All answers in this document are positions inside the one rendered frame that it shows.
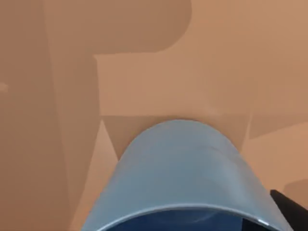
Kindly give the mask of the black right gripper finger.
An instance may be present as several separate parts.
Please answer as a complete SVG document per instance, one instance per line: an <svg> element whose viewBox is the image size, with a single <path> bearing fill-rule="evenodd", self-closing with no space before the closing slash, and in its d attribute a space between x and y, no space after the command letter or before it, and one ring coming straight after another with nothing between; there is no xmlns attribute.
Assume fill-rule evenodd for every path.
<svg viewBox="0 0 308 231"><path fill-rule="evenodd" d="M294 231L308 231L308 210L277 190L270 195Z"/></svg>

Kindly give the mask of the light blue cup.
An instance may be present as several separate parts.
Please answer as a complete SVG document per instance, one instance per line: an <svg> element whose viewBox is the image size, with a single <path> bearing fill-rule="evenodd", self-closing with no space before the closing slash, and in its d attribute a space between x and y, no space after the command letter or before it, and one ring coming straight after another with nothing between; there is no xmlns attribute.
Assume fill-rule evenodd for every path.
<svg viewBox="0 0 308 231"><path fill-rule="evenodd" d="M293 231L228 138L170 120L127 147L81 231Z"/></svg>

